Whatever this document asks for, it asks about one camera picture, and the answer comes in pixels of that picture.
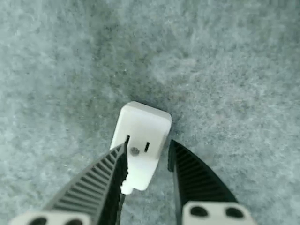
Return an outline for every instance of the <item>white plastic piece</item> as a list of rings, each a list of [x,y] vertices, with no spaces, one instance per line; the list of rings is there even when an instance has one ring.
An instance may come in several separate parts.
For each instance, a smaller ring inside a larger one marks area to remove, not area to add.
[[[122,107],[111,149],[129,138],[128,175],[121,186],[123,194],[132,193],[134,188],[144,191],[148,187],[171,124],[171,115],[159,109],[138,102],[129,102]]]
[[[207,216],[192,215],[194,207],[202,207],[208,213]],[[227,209],[239,210],[243,217],[232,217],[226,214]],[[182,225],[257,225],[249,211],[242,205],[234,202],[193,202],[189,201],[183,206]]]
[[[46,225],[65,225],[74,220],[81,221],[82,225],[90,225],[90,217],[84,213],[66,212],[66,211],[41,211],[41,212],[26,212],[18,215],[9,222],[9,225],[31,225],[31,224],[46,224]]]

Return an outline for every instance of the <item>mounting hole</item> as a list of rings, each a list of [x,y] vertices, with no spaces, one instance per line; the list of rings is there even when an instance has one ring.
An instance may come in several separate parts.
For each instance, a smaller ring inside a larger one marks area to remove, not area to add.
[[[131,153],[132,156],[138,156],[138,155],[140,154],[140,151],[139,151],[138,148],[132,147],[132,148],[130,149],[130,153]]]
[[[244,214],[236,208],[227,208],[226,215],[234,218],[243,218]]]
[[[197,216],[197,217],[206,217],[208,216],[208,212],[206,211],[205,208],[200,207],[200,206],[195,206],[191,209],[191,214],[193,216]]]
[[[47,223],[47,219],[45,217],[39,217],[32,220],[29,225],[45,225]]]
[[[67,222],[65,225],[83,225],[83,223],[79,219],[72,219],[69,222]]]

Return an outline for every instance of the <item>gray carpet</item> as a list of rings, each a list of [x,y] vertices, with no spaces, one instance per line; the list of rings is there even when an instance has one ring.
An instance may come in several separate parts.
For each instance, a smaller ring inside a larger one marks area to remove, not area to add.
[[[131,100],[258,224],[300,223],[299,0],[1,0],[0,224],[106,152]],[[166,160],[122,225],[175,224]]]

